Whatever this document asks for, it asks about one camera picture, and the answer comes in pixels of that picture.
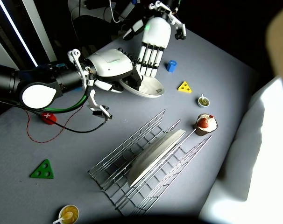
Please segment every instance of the whipped cream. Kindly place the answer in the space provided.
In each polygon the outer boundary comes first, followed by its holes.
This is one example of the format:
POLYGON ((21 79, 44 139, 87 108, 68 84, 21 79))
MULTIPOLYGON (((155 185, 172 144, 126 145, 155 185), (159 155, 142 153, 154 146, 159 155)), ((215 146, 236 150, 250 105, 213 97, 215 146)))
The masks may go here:
POLYGON ((207 119, 208 127, 207 128, 198 127, 198 128, 205 132, 213 132, 217 128, 217 123, 215 118, 210 118, 208 114, 202 114, 198 118, 197 123, 203 118, 207 119))

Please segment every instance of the cupcake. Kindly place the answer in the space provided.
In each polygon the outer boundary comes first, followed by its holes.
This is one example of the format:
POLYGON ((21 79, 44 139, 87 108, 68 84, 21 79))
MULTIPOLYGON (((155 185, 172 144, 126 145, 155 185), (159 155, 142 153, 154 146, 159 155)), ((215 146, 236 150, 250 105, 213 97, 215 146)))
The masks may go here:
POLYGON ((198 116, 195 128, 195 134, 203 136, 205 134, 213 132, 217 128, 217 122, 214 116, 202 113, 198 116))

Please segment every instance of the red button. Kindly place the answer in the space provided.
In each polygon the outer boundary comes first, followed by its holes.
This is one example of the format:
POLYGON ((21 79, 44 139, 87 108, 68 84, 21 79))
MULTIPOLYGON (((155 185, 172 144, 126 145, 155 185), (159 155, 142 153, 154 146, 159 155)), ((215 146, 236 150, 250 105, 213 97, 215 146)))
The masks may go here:
POLYGON ((48 125, 52 125, 57 121, 57 118, 52 113, 42 113, 41 119, 48 125))

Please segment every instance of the dish rack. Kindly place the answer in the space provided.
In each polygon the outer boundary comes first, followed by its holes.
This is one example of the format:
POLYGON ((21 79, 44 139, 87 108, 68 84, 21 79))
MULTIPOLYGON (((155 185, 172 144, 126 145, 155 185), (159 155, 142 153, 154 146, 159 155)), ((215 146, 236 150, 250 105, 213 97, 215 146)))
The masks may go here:
POLYGON ((180 122, 178 120, 164 131, 160 127, 164 113, 165 110, 157 114, 88 171, 115 209, 124 216, 146 214, 212 137, 210 135, 192 149, 184 150, 181 146, 195 132, 193 130, 130 188, 127 175, 135 158, 148 144, 161 134, 173 130, 180 122))

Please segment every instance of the yellow triangle block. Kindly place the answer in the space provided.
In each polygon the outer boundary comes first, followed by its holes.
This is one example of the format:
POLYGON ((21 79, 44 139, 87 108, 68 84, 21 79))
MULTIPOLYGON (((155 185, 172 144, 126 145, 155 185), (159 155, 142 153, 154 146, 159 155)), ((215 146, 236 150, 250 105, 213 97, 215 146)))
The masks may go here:
POLYGON ((187 92, 187 93, 191 93, 191 88, 189 87, 188 83, 187 82, 183 82, 180 87, 178 88, 178 91, 181 91, 181 92, 187 92))

